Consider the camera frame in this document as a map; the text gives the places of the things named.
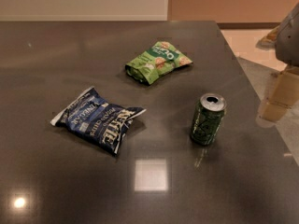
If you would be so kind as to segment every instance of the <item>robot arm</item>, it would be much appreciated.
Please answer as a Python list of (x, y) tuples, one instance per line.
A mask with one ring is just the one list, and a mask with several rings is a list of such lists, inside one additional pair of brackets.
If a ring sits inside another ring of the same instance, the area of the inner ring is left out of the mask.
[(288, 65), (299, 66), (299, 3), (278, 28), (276, 56)]
[(278, 28), (276, 56), (287, 64), (273, 75), (261, 101), (257, 123), (272, 127), (299, 100), (299, 3)]

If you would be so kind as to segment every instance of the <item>can lid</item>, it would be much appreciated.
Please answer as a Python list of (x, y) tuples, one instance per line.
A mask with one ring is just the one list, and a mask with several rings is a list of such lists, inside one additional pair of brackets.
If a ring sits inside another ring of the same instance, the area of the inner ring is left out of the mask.
[(202, 106), (210, 111), (222, 111), (226, 107), (226, 101), (217, 93), (206, 93), (200, 98)]

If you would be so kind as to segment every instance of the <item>dark table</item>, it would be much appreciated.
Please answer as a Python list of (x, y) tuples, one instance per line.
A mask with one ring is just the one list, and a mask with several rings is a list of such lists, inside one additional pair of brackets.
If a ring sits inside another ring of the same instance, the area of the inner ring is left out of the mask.
[[(0, 37), (0, 223), (299, 223), (298, 166), (256, 125), (259, 98), (215, 22), (1, 22)], [(125, 74), (163, 40), (194, 64), (151, 86)], [(147, 108), (117, 158), (50, 125), (92, 85)], [(228, 106), (202, 147), (189, 131), (206, 92)]]

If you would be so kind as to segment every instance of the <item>soda can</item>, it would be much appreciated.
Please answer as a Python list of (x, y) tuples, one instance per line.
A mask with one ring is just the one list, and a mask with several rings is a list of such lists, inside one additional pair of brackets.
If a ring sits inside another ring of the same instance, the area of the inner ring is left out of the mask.
[(207, 146), (214, 142), (226, 113), (226, 101), (216, 93), (204, 94), (196, 103), (190, 137)]

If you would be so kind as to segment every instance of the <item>tiled floor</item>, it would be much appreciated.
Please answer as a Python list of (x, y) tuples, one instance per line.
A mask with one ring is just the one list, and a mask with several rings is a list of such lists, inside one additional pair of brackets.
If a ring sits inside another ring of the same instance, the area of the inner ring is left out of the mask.
[(285, 64), (276, 59), (274, 49), (257, 47), (258, 41), (271, 29), (222, 30), (222, 33), (236, 57), (281, 71)]
[[(277, 60), (274, 49), (257, 47), (258, 41), (270, 30), (222, 30), (260, 99), (263, 99), (266, 80), (272, 69), (282, 71), (286, 64)], [(276, 124), (278, 131), (299, 164), (299, 102)]]

